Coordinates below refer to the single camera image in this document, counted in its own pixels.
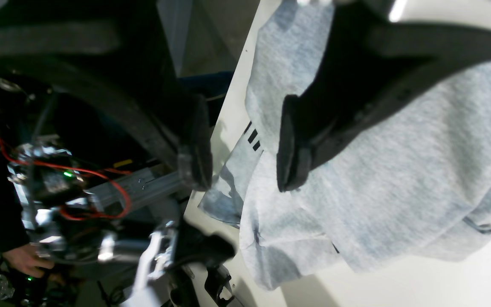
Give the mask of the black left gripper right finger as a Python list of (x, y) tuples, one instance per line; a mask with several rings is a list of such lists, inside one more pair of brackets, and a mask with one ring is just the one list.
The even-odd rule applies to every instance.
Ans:
[(281, 192), (438, 82), (491, 61), (491, 4), (339, 4), (315, 78), (284, 98)]

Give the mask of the person's hand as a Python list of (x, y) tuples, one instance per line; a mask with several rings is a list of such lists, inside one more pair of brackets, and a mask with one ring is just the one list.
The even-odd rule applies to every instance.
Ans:
[(42, 278), (45, 270), (55, 266), (53, 261), (39, 257), (37, 247), (30, 243), (4, 252), (3, 258), (15, 270), (34, 278)]

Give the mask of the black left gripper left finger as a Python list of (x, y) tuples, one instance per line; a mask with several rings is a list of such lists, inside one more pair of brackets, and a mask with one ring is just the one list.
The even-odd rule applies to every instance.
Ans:
[(0, 20), (0, 71), (63, 89), (115, 120), (150, 155), (206, 191), (206, 100), (177, 81), (160, 22), (128, 32), (114, 19)]

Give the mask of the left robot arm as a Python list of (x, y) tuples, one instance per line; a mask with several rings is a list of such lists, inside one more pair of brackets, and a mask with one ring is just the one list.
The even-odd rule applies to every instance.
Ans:
[(136, 266), (132, 302), (232, 243), (189, 225), (168, 195), (212, 184), (210, 108), (183, 87), (156, 12), (0, 8), (0, 232), (65, 266)]

